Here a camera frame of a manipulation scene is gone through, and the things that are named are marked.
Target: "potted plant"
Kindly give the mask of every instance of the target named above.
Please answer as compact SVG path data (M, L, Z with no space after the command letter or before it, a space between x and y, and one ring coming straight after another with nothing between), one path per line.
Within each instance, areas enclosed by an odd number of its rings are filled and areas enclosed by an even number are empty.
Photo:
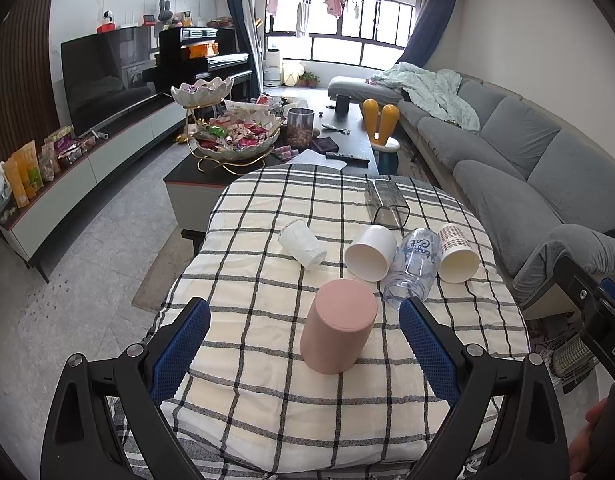
M317 87L319 84L319 78L312 72L305 71L299 76L299 86Z

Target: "human hand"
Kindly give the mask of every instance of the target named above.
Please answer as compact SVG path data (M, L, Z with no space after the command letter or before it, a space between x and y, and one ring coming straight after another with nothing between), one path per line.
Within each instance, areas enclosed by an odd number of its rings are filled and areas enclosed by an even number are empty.
M590 437L596 427L605 405L607 398L600 400L585 414L587 424L581 430L568 449L570 456L570 480L582 480L585 478L585 471L590 466Z

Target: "pink cup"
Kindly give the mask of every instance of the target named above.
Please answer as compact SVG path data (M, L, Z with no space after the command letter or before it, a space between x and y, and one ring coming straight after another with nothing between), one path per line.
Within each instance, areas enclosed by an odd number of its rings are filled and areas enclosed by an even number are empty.
M356 280L334 280L316 293L300 352L322 374L338 374L356 362L372 331L378 306L372 289Z

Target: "bunny figurine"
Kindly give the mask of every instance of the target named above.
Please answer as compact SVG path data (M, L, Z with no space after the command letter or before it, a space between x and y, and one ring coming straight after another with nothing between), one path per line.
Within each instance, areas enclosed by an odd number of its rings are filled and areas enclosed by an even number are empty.
M173 12L170 10L170 0L160 0L158 8L160 10L158 13L158 21L165 24L173 15Z

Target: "light blue blanket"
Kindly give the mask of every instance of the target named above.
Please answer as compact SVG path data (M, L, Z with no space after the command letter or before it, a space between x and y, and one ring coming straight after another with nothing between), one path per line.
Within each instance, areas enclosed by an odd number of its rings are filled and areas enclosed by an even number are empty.
M478 132L481 129L474 108L457 95L461 76L454 70L444 68L430 72L401 62L370 79L387 88L404 89L412 103L432 117L456 123L464 130Z

